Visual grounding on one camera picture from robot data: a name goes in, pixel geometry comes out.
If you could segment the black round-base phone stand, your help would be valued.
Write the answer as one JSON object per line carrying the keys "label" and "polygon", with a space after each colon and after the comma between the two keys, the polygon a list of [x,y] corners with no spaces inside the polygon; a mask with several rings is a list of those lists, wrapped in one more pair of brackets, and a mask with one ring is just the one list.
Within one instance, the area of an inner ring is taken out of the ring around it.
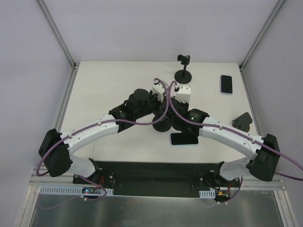
{"label": "black round-base phone stand", "polygon": [[164,117],[161,121],[153,124],[152,126],[158,132],[167,132],[171,129],[172,124],[168,117]]}

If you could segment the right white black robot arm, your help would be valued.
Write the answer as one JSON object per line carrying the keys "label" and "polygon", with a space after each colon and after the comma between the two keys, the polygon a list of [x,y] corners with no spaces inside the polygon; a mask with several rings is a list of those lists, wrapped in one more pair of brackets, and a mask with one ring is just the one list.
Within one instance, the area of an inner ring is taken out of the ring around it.
{"label": "right white black robot arm", "polygon": [[177,130],[222,143],[244,155],[244,158],[232,162],[221,162],[218,172],[213,174],[217,186],[225,186],[229,181],[251,175],[264,182],[273,180],[280,156],[271,149],[280,151],[277,138],[272,134],[265,137],[249,135],[236,128],[220,124],[208,113],[198,109],[179,114],[175,106],[179,104],[174,99],[168,100],[175,116],[172,121]]}

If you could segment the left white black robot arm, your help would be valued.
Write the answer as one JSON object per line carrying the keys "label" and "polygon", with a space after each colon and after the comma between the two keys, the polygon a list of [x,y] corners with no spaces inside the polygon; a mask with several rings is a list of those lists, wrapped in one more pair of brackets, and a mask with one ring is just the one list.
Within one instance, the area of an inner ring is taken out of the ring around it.
{"label": "left white black robot arm", "polygon": [[163,86],[151,91],[140,88],[120,106],[86,126],[66,132],[49,130],[38,150],[41,161],[37,165],[36,175],[58,177],[70,173],[84,177],[90,184],[97,183],[100,172],[93,159],[78,157],[75,152],[98,139],[138,125],[137,119],[160,110],[167,95],[168,90]]}

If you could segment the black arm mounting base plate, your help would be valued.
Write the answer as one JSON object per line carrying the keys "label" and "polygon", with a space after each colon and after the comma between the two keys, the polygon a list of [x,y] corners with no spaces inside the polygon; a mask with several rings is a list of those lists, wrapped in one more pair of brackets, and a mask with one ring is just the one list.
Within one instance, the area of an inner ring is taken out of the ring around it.
{"label": "black arm mounting base plate", "polygon": [[236,189],[240,179],[219,176],[222,163],[148,163],[96,161],[88,180],[112,189],[114,195],[197,198],[213,187]]}

